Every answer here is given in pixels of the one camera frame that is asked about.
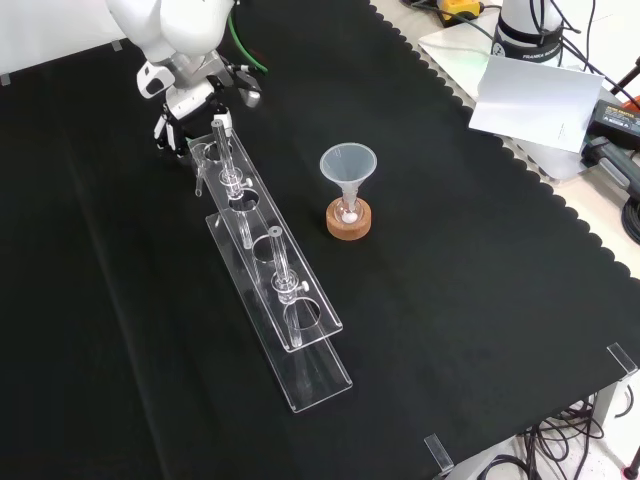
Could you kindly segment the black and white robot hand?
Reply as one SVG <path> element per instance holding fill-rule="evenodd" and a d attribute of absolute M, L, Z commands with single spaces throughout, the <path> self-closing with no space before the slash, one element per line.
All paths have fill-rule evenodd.
<path fill-rule="evenodd" d="M 224 88 L 232 85 L 232 78 L 225 59 L 212 51 L 201 57 L 189 57 L 175 53 L 165 61 L 150 61 L 136 76 L 140 94 L 151 99 L 164 96 L 162 112 L 153 130 L 153 137 L 160 149 L 169 148 L 183 156 L 187 152 L 185 125 L 203 112 L 210 112 L 226 129 L 232 127 L 228 107 L 217 100 Z"/>

